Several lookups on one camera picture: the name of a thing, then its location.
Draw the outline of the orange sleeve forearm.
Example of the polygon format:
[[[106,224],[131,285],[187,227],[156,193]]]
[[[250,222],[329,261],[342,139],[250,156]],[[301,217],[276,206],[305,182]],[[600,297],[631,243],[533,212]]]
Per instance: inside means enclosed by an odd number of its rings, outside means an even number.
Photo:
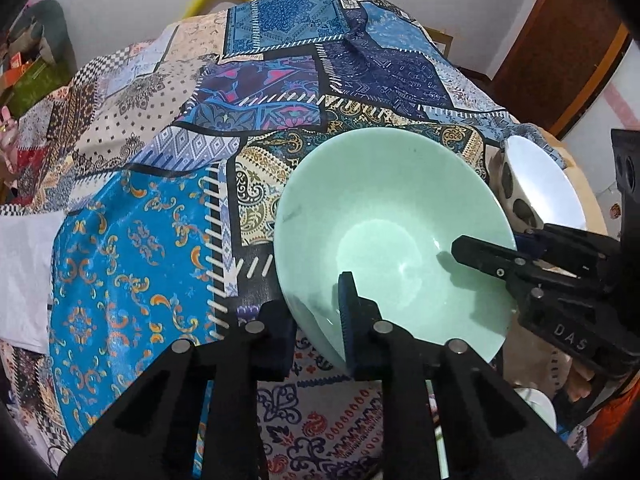
[[[588,426],[590,458],[596,457],[608,443],[608,440],[616,433],[616,430],[636,403],[639,397],[639,389],[639,377],[636,377],[620,396],[616,396],[615,399],[602,408],[596,419]]]

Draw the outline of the right hand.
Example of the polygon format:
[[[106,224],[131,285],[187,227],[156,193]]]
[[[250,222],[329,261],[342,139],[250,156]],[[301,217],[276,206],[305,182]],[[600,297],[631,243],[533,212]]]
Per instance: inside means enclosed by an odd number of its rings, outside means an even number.
[[[563,387],[570,404],[570,419],[582,422],[597,414],[608,403],[617,387],[617,380],[595,372],[578,359],[572,359]]]

